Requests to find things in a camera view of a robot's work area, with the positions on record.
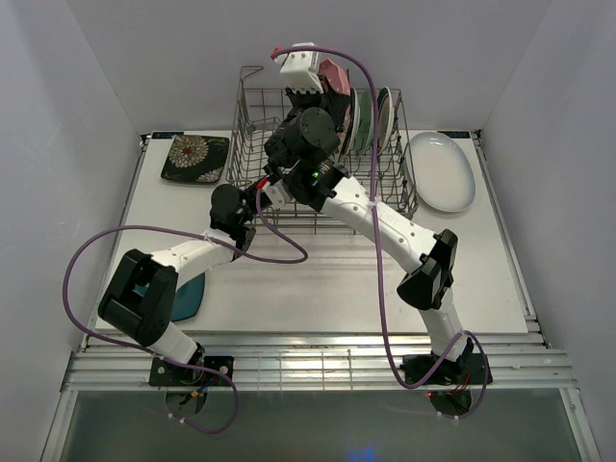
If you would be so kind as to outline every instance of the glass panel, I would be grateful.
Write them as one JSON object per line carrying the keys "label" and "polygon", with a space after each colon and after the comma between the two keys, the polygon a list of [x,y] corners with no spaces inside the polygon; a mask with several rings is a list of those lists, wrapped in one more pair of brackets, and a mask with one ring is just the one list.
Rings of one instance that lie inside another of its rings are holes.
{"label": "glass panel", "polygon": [[[195,419],[221,424],[232,398],[211,393]],[[80,392],[62,460],[580,460],[558,390],[490,390],[459,424],[403,412],[431,411],[425,393],[242,393],[240,400],[235,424],[213,437],[148,412],[166,411],[162,392]]]}

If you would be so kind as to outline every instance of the green plate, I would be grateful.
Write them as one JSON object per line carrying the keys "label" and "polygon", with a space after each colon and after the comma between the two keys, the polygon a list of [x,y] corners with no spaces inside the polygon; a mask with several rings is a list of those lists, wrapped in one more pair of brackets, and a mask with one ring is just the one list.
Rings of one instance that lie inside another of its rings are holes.
{"label": "green plate", "polygon": [[364,90],[359,102],[359,127],[353,150],[357,155],[365,154],[372,143],[372,127],[374,126],[374,115],[372,113],[372,96],[369,90]]}
{"label": "green plate", "polygon": [[394,104],[392,92],[385,87],[378,94],[378,152],[387,147],[389,138],[394,129]]}

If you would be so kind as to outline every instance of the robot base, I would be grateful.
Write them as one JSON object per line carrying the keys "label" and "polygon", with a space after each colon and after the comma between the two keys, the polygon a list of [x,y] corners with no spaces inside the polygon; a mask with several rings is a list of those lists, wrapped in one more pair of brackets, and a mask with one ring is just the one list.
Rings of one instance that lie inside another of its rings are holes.
{"label": "robot base", "polygon": [[[400,368],[404,371],[404,381],[408,384],[419,381],[436,363],[438,356],[429,355],[406,355],[402,358]],[[464,383],[469,377],[469,385],[482,385],[485,376],[483,356],[473,353],[473,342],[468,339],[464,351],[457,361],[445,360],[428,378],[426,385],[457,385]],[[488,366],[488,383],[492,383],[492,373]]]}
{"label": "robot base", "polygon": [[473,397],[468,390],[461,393],[430,392],[427,395],[435,410],[449,416],[466,414],[473,404]]}
{"label": "robot base", "polygon": [[[204,356],[204,368],[214,369],[223,372],[227,377],[233,379],[233,356]],[[151,387],[199,387],[209,380],[212,380],[212,387],[228,387],[226,380],[217,375],[193,376],[193,371],[183,368],[176,368],[166,363],[160,358],[152,360],[150,378],[148,385]]]}

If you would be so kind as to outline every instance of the cable tie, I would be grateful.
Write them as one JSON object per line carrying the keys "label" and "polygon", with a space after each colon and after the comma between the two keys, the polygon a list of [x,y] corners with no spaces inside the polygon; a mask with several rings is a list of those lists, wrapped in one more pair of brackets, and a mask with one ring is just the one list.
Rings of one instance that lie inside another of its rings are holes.
{"label": "cable tie", "polygon": [[378,203],[381,201],[381,199],[378,198],[378,196],[376,196],[374,198],[374,200],[369,200],[368,201],[368,210],[372,210],[374,207],[376,207],[378,205]]}
{"label": "cable tie", "polygon": [[207,230],[203,233],[203,241],[213,244],[212,238],[210,238],[210,232]]}

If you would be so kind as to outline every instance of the white table surface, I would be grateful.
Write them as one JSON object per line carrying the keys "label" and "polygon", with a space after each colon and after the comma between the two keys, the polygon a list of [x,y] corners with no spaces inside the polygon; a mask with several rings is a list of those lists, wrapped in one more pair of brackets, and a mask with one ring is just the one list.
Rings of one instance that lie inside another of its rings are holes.
{"label": "white table surface", "polygon": [[[230,136],[228,131],[185,133]],[[418,133],[409,132],[411,137]],[[477,182],[474,204],[465,212],[450,215],[421,203],[413,221],[437,232],[447,227],[459,238],[453,296],[465,328],[477,333],[526,333],[524,307],[473,141],[456,142],[473,168]],[[176,185],[162,180],[160,174],[171,143],[150,141],[125,222],[201,233],[209,225],[210,196],[215,186]],[[279,258],[296,256],[294,249],[266,233],[257,235],[250,252]],[[178,325],[187,332],[380,332],[373,244],[352,235],[296,235],[294,239],[307,249],[307,262],[289,267],[240,259],[213,269],[206,275],[201,309],[194,318]],[[159,233],[124,232],[112,269],[132,248],[147,252],[182,241]],[[390,332],[424,333],[419,313],[396,294],[403,271],[387,255],[384,269]],[[113,330],[101,319],[96,328]]]}

